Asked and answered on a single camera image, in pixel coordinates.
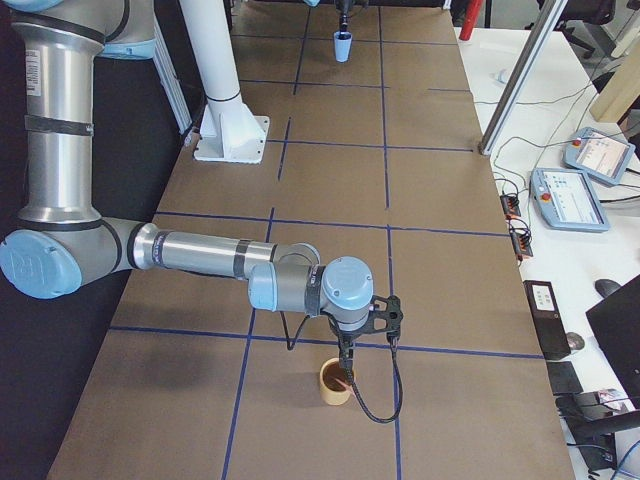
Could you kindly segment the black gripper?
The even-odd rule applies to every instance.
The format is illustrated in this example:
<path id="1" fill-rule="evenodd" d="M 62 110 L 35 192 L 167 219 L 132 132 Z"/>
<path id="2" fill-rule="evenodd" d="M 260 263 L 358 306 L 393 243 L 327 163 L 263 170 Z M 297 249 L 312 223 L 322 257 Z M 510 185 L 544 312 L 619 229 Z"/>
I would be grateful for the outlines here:
<path id="1" fill-rule="evenodd" d="M 347 383 L 354 383 L 353 357 L 356 340 L 370 333 L 369 328 L 363 326 L 353 331 L 346 331 L 340 328 L 340 324 L 335 319 L 329 320 L 330 329 L 338 340 L 339 364 L 344 370 Z"/>
<path id="2" fill-rule="evenodd" d="M 349 37 L 348 19 L 355 3 L 355 0 L 335 0 L 335 9 L 340 18 L 339 38 Z"/>

